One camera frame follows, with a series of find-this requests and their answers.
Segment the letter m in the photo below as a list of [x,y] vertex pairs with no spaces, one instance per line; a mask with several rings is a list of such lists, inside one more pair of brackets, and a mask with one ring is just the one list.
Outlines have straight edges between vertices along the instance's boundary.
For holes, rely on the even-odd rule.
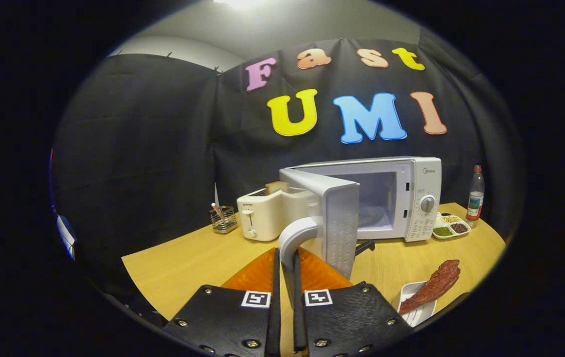
[[356,123],[371,140],[375,139],[380,122],[382,123],[380,138],[396,140],[407,136],[397,117],[395,96],[391,93],[376,93],[373,96],[370,111],[352,95],[337,97],[333,100],[333,104],[339,106],[339,110],[342,111],[344,135],[341,136],[340,140],[344,144],[360,142],[364,138],[357,131]]

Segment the white compartment tray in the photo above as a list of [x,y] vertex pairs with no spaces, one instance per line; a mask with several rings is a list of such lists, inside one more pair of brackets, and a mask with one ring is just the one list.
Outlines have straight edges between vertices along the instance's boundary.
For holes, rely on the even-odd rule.
[[[448,239],[448,238],[452,238],[452,237],[459,237],[459,236],[466,235],[467,233],[470,232],[470,230],[471,230],[470,226],[468,226],[468,224],[465,223],[465,221],[464,221],[463,219],[461,219],[461,217],[455,216],[455,215],[445,216],[445,217],[454,217],[454,218],[459,219],[459,221],[457,221],[457,222],[452,222],[452,223],[448,223],[448,222],[446,222],[446,221],[443,221],[443,217],[444,217],[444,216],[441,216],[441,213],[437,212],[437,220],[436,220],[436,222],[435,222],[434,228],[447,227],[447,228],[450,230],[450,232],[452,233],[452,235],[449,235],[449,236],[439,236],[439,235],[437,235],[437,234],[434,232],[434,230],[433,230],[433,231],[432,231],[432,235],[433,235],[434,237],[436,237],[437,239]],[[454,229],[451,227],[453,224],[462,224],[462,225],[465,226],[468,230],[466,230],[466,231],[463,232],[463,233],[457,233],[457,232],[455,232]]]
[[[418,292],[419,289],[421,289],[421,287],[425,283],[426,282],[418,282],[418,283],[410,283],[403,285],[401,294],[399,296],[399,306],[397,307],[397,311],[399,311],[399,309],[401,308],[401,303],[404,302],[407,298],[413,296],[416,292]],[[431,301],[429,303],[424,303],[415,310],[412,310],[407,314],[403,314],[402,317],[403,319],[405,319],[408,325],[410,325],[411,327],[415,327],[419,325],[419,323],[422,323],[427,318],[432,316],[432,314],[435,312],[435,307],[437,307],[436,300]]]

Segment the black curtain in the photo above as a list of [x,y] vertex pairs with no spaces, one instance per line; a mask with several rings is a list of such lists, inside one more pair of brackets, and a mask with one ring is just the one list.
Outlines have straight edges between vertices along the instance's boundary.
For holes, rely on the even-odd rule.
[[77,235],[76,262],[107,292],[135,291],[122,256],[209,224],[216,81],[187,61],[117,55],[71,100],[54,142],[54,200]]
[[[300,52],[321,48],[327,65],[298,68]],[[369,67],[357,50],[374,49],[385,68]],[[416,54],[425,70],[407,67],[392,50]],[[267,84],[246,91],[246,67],[274,57]],[[297,136],[273,129],[270,99],[289,95],[289,119],[303,118],[301,90],[316,89],[316,126]],[[434,95],[448,128],[424,132],[414,91]],[[367,109],[376,93],[395,95],[407,137],[344,144],[340,108],[352,95]],[[523,159],[518,134],[495,89],[466,58],[427,30],[419,44],[333,39],[298,45],[247,61],[222,74],[178,59],[118,55],[105,59],[80,88],[60,123],[52,168],[54,199],[76,231],[78,264],[110,294],[135,290],[121,257],[210,223],[217,183],[221,204],[292,165],[384,156],[441,158],[441,203],[466,206],[475,163],[486,179],[482,218],[506,238],[522,210]]]
[[[321,48],[332,58],[327,65],[297,66],[296,56]],[[357,50],[374,49],[389,66],[369,67]],[[416,54],[425,70],[414,70],[392,53],[405,48]],[[267,84],[246,91],[245,67],[274,57],[276,64]],[[316,126],[299,136],[281,136],[272,125],[267,102],[289,95],[289,119],[298,122],[303,108],[295,93],[314,88]],[[425,120],[414,91],[434,95],[434,105],[448,128],[442,135],[425,133]],[[403,140],[368,137],[355,144],[340,140],[342,113],[333,99],[357,98],[371,108],[376,93],[395,95],[395,109],[407,132]],[[422,30],[419,46],[378,39],[335,39],[298,45],[266,54],[221,75],[211,133],[217,163],[219,199],[235,204],[238,197],[278,180],[278,169],[303,163],[382,156],[434,156],[441,158],[441,203],[466,206],[473,165],[480,163],[486,180],[482,218],[503,237],[513,231],[520,216],[524,184],[518,134],[504,102],[473,65],[430,32]]]

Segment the utensil holder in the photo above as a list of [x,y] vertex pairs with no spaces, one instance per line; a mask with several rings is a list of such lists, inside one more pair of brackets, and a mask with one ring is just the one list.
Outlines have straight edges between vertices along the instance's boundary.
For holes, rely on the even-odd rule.
[[210,210],[210,219],[212,220],[212,230],[215,233],[226,235],[238,227],[234,208],[231,206],[221,206],[219,208],[221,214],[215,210]]

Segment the spice tray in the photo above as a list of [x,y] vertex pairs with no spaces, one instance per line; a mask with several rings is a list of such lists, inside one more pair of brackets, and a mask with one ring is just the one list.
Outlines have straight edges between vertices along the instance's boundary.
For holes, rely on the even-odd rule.
[[[414,295],[414,293],[418,292],[419,289],[425,284],[426,282],[418,282],[418,283],[410,283],[403,285],[401,294],[399,296],[399,306],[397,307],[397,311],[401,308],[401,303],[404,302],[407,298],[410,298]],[[437,301],[431,301],[428,303],[424,303],[420,307],[417,307],[415,310],[408,312],[407,314],[403,314],[402,317],[411,327],[415,327],[422,323],[427,318],[432,316],[435,312],[435,308],[437,307]]]
[[467,223],[461,217],[450,215],[450,216],[441,216],[441,213],[437,212],[437,221],[435,222],[435,229],[437,228],[448,228],[450,231],[450,235],[442,236],[437,234],[434,229],[432,230],[432,235],[437,239],[448,239],[452,237],[459,237],[462,235],[466,235],[470,232],[471,228],[468,226]]

